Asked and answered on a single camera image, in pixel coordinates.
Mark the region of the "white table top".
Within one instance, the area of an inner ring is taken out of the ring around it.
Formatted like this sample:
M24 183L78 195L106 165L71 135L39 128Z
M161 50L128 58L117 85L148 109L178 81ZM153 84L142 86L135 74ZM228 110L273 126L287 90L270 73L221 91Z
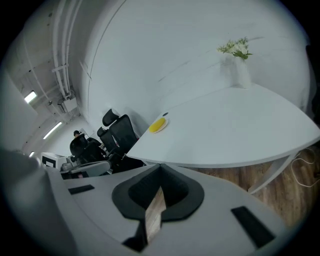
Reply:
M296 154L320 141L320 128L297 106L253 84L224 88L161 114L168 125L146 131L128 156L193 168L238 168L270 162L250 194L264 188Z

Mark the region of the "white round plate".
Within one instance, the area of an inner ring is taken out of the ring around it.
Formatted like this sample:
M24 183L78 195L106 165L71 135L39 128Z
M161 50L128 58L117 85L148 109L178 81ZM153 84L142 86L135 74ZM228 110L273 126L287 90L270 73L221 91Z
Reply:
M157 131L157 132L151 132L151 133L158 133L158 132L160 132L161 130L163 130L167 125L168 125L168 123L169 123L169 121L166 119L166 122L165 122L165 124Z

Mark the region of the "white ceiling pipes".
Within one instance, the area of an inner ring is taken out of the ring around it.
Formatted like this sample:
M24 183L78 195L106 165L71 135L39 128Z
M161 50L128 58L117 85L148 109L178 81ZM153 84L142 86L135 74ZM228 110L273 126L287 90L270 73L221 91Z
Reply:
M72 26L72 15L78 0L59 0L53 15L52 57L53 69L62 97L70 96L70 86L67 79L67 47Z

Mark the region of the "small green plant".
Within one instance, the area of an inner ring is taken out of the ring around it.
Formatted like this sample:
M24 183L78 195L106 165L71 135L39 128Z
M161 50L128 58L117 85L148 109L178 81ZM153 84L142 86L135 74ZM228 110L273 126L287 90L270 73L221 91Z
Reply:
M252 55L252 53L249 52L248 42L249 40L247 37L238 40L229 40L226 44L219 46L217 51L247 60L248 57Z

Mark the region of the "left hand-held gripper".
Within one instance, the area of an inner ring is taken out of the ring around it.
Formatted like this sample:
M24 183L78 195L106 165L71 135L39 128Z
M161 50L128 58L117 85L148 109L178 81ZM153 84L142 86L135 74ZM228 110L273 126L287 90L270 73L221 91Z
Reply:
M76 167L69 158L51 152L42 152L40 160L46 169L65 174L79 174L84 176L101 176L111 169L108 160L82 163Z

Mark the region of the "white vase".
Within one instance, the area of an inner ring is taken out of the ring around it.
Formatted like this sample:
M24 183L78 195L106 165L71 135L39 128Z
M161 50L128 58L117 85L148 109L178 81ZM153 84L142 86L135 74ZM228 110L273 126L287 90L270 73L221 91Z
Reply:
M241 57L235 57L234 63L236 69L236 85L243 89L249 89L252 83L245 60Z

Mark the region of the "white junction box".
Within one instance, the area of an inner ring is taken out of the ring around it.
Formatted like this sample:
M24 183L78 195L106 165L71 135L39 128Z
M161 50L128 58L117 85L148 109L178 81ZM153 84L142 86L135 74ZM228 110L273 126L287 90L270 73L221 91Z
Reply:
M57 105L59 106L60 110L63 113L69 113L72 110L76 109L77 106L78 106L77 105L77 99L75 97L74 98L68 98L66 100L60 99L57 102Z

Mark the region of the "yellow corn cob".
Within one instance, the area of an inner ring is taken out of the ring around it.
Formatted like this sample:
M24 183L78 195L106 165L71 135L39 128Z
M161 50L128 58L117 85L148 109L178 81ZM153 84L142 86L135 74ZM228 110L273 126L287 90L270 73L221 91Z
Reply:
M150 127L149 131L151 133L157 132L164 124L166 123L166 119L164 117L161 117L157 121L155 121Z

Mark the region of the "ceiling light strip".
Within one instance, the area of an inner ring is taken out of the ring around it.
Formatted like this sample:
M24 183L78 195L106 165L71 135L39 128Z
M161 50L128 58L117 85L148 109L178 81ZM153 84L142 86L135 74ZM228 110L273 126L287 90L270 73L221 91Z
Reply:
M43 137L44 140L46 140L56 129L58 129L63 123L60 121L57 123L50 131L47 132L47 134Z
M32 90L27 96L24 97L24 100L29 104L37 97L37 94L34 90Z

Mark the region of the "black mesh office chair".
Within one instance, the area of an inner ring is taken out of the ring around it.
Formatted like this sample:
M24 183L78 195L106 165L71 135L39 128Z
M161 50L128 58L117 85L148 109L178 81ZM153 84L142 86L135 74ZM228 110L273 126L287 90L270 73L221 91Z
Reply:
M110 152L113 149L113 146L112 146L109 130L100 127L97 130L97 136L100 138L100 140L104 144L106 150Z
M81 164L105 161L105 152L94 142L86 146L80 144L75 148L74 160Z
M126 155L138 141L127 114L118 116L112 109L109 109L103 116L102 123L108 127L123 155Z

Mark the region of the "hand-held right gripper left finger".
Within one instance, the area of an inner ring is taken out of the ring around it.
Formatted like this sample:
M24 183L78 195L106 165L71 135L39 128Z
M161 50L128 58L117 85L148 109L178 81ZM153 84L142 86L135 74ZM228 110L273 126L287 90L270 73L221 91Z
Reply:
M47 168L47 187L53 226L47 230L48 247L59 256L138 255L124 242L137 234L139 221L125 218L112 200L114 188L152 166L89 178L62 179Z

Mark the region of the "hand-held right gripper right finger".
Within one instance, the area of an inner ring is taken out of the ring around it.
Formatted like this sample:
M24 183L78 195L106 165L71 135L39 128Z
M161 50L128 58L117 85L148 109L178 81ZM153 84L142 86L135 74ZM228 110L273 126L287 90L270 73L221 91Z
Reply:
M272 209L234 183L175 166L174 170L197 181L204 190L201 206L187 219L164 222L147 246L148 256L247 256L256 246L232 214L246 207L278 236L287 229Z

